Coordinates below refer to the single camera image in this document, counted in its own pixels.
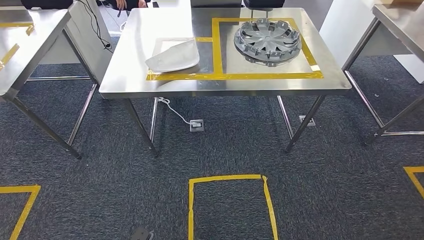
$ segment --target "floor outlet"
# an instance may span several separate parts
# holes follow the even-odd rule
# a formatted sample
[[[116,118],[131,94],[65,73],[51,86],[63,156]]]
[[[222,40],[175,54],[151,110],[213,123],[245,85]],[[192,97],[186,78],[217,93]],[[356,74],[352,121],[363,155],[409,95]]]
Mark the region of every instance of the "floor outlet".
[[[205,126],[203,125],[203,120],[190,120],[190,132],[203,132]]]
[[[305,115],[300,115],[299,116],[299,120],[300,120],[301,123],[305,120],[305,117],[306,117]],[[311,118],[310,121],[307,123],[306,126],[307,127],[315,127],[316,124],[315,124],[314,118]]]

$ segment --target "yellow tape square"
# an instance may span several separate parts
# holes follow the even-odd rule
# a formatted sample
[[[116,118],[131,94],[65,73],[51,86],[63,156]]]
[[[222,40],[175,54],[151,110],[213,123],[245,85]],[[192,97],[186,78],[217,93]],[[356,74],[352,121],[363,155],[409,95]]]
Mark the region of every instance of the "yellow tape square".
[[[419,194],[421,194],[421,197],[424,199],[424,187],[423,185],[421,185],[420,181],[418,181],[418,178],[415,176],[415,174],[417,173],[424,174],[424,166],[404,166],[403,169],[405,170],[406,174],[408,174],[409,178],[415,185]]]
[[[274,214],[273,202],[271,201],[270,192],[267,185],[267,177],[260,174],[244,174],[244,175],[223,175],[223,176],[208,176],[200,178],[192,178],[188,180],[188,240],[194,240],[195,223],[193,206],[195,202],[195,184],[206,183],[212,181],[226,180],[246,180],[246,179],[263,179],[263,193],[265,194],[266,204],[268,206],[269,219],[272,226],[272,235],[274,240],[278,240],[277,222]]]
[[[184,73],[162,73],[157,74],[148,71],[146,80],[148,81],[172,81],[172,80],[261,80],[261,79],[323,79],[317,61],[311,53],[304,37],[302,40],[302,52],[312,72],[291,72],[291,73],[223,73],[223,63],[221,54],[220,23],[246,22],[257,20],[257,18],[212,18],[212,37],[196,37],[198,42],[212,42],[213,73],[184,74]],[[299,31],[296,21],[293,18],[269,18],[270,21],[286,21],[293,28]]]
[[[19,234],[21,233],[22,227],[24,226],[25,220],[27,220],[28,214],[30,213],[31,208],[39,194],[41,186],[32,185],[32,186],[0,186],[0,194],[17,194],[17,193],[31,193],[29,195],[28,201],[23,208],[22,213],[20,214],[19,219],[17,220],[16,225],[14,226],[10,240],[18,239]]]

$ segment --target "yellow floor marking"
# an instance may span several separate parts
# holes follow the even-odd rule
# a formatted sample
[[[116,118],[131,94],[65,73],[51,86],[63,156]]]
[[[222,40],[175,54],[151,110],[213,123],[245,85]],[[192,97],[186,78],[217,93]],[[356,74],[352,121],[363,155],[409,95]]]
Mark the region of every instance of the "yellow floor marking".
[[[421,194],[421,197],[424,199],[424,187],[423,185],[421,185],[420,181],[418,181],[418,178],[415,176],[416,173],[424,174],[424,166],[404,166],[403,169],[405,170],[406,174],[408,174],[409,178],[415,185],[418,192]]]
[[[31,193],[29,195],[28,201],[23,208],[22,213],[20,214],[19,219],[13,229],[10,240],[17,240],[19,233],[21,233],[22,227],[24,226],[25,220],[27,220],[28,214],[30,213],[31,208],[39,194],[41,186],[32,185],[32,186],[0,186],[0,194],[16,194],[16,193]]]
[[[265,194],[266,204],[268,206],[269,219],[272,226],[272,234],[274,240],[278,240],[277,222],[274,213],[273,202],[271,201],[270,192],[267,185],[267,177],[260,174],[242,174],[242,175],[223,175],[223,176],[208,176],[192,178],[188,180],[188,240],[194,240],[195,237],[195,223],[193,205],[195,202],[195,184],[206,183],[213,181],[226,181],[226,180],[245,180],[245,179],[263,179],[263,192]]]
[[[278,240],[276,215],[274,213],[273,201],[271,201],[270,191],[268,190],[268,184],[267,184],[268,178],[266,176],[262,176],[262,178],[263,178],[263,192],[265,193],[266,204],[268,205],[269,219],[271,220],[272,235],[274,236],[274,240]]]

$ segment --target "stainless steel table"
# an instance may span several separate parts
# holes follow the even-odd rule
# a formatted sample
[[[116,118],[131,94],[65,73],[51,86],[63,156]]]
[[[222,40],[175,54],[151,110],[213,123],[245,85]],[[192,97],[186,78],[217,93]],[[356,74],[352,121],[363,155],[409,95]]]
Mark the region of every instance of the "stainless steel table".
[[[375,15],[374,20],[356,45],[348,60],[342,67],[344,73],[360,95],[368,110],[371,112],[379,128],[373,131],[366,139],[365,144],[369,145],[380,136],[405,136],[424,135],[424,131],[387,131],[390,127],[398,123],[404,117],[412,113],[416,108],[424,103],[424,95],[420,96],[388,123],[384,123],[377,112],[371,106],[367,97],[358,86],[355,79],[349,73],[349,69],[361,54],[377,28],[386,27],[396,38],[398,38],[410,51],[424,62],[424,3],[422,4],[376,4],[372,8]]]
[[[66,24],[70,18],[67,9],[0,10],[0,102],[13,103],[62,147],[80,159],[81,155],[71,145],[98,83],[67,34]],[[17,97],[31,73],[61,33],[64,34],[93,81],[92,89],[68,142],[64,141]]]
[[[257,18],[284,20],[297,28],[303,41],[300,54],[272,66],[240,54],[234,46],[234,34],[243,22]],[[163,74],[148,69],[146,59],[175,41],[190,38],[197,40],[197,66]],[[127,109],[156,155],[157,97],[277,96],[291,138],[286,148],[290,151],[325,96],[341,95],[349,89],[349,81],[302,8],[149,8],[131,11],[99,92],[107,99],[126,99]],[[281,95],[318,96],[295,133]],[[147,134],[130,99],[151,97],[155,101]]]

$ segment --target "person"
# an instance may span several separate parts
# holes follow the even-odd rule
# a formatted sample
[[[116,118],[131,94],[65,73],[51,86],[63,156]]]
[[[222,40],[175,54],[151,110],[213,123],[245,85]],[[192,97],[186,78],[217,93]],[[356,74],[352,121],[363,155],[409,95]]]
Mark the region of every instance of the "person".
[[[147,8],[146,2],[150,2],[150,0],[116,0],[116,7],[119,10],[129,11],[133,8]]]

